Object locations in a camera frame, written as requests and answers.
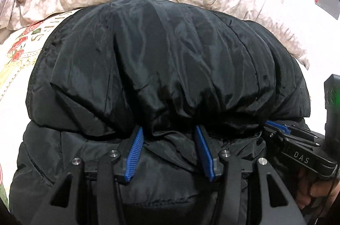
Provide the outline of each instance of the silver bolt head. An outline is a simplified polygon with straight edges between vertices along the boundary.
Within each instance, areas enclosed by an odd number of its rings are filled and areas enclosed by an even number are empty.
[[[222,150],[222,151],[220,152],[220,155],[221,155],[222,157],[224,157],[224,158],[228,158],[228,157],[230,157],[231,153],[230,153],[229,150]]]
[[[260,165],[266,165],[268,163],[266,158],[259,158],[258,162]]]
[[[79,164],[81,164],[81,162],[82,162],[81,158],[74,158],[72,160],[73,165],[79,165]]]
[[[118,157],[118,156],[120,156],[120,152],[119,152],[118,150],[111,150],[111,151],[109,152],[109,156],[110,156],[111,158]]]

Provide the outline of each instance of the black puffer jacket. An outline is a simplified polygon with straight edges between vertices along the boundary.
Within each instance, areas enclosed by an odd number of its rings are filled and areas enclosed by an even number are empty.
[[[252,160],[265,153],[261,124],[310,113],[299,65],[268,30],[166,0],[115,0],[68,17],[39,55],[26,104],[32,121],[10,191],[24,225],[72,158],[95,171],[136,124],[145,144],[121,186],[128,224],[208,224],[216,185],[198,164],[194,126]]]

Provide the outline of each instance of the finger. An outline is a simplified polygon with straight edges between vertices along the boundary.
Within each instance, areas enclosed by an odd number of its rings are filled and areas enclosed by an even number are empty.
[[[303,195],[309,196],[309,193],[308,193],[309,184],[310,182],[308,181],[307,177],[306,176],[302,177],[299,180],[299,185],[298,185],[300,193],[302,193]]]
[[[306,168],[305,167],[301,167],[299,170],[299,174],[298,174],[298,178],[302,178],[306,175]]]
[[[334,187],[333,187],[333,190],[332,192],[330,193],[330,197],[337,197],[338,194],[340,192],[340,184],[339,184],[339,180],[336,180],[335,183],[334,183]]]
[[[301,210],[309,205],[311,200],[312,198],[309,195],[302,194],[299,191],[296,194],[295,202]]]
[[[322,214],[321,214],[321,217],[324,217],[327,212],[329,211],[330,207],[333,205],[333,202],[335,201],[336,199],[336,196],[335,197],[329,197],[326,202],[325,202],[325,205],[323,207],[323,211],[322,211]]]
[[[310,188],[310,195],[312,197],[325,197],[328,195],[329,189],[331,188],[333,183],[333,179],[328,180],[328,181],[319,181],[316,182],[312,185],[312,187]],[[339,184],[339,181],[337,180],[336,183],[334,184],[334,189],[337,188]]]

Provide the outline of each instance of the cable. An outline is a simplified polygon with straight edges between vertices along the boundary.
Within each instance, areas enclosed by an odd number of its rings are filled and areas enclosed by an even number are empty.
[[[322,207],[321,207],[321,211],[319,212],[319,214],[317,215],[317,218],[315,219],[315,223],[314,225],[317,223],[317,220],[319,219],[320,215],[322,214],[323,212],[323,209],[325,207],[325,203],[326,201],[328,200],[329,196],[330,196],[330,193],[332,192],[333,190],[333,187],[334,187],[334,184],[335,184],[335,181],[336,181],[336,175],[338,174],[339,172],[339,168],[340,168],[340,160],[338,161],[338,165],[337,165],[337,169],[336,169],[336,172],[335,172],[335,177],[333,178],[333,182],[332,182],[332,186],[330,187],[329,191],[328,191],[328,194],[326,196],[326,198],[324,199],[323,203],[322,203]]]

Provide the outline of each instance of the human hand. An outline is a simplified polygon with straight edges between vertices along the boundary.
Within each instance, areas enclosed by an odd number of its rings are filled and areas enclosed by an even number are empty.
[[[301,210],[311,203],[313,197],[326,197],[333,183],[333,179],[329,179],[327,181],[318,181],[315,183],[311,182],[307,178],[307,170],[305,168],[300,169],[299,179],[299,188],[297,190],[295,202]],[[330,209],[339,191],[340,184],[339,180],[336,179],[333,189],[324,204],[321,216],[327,213],[327,211]]]

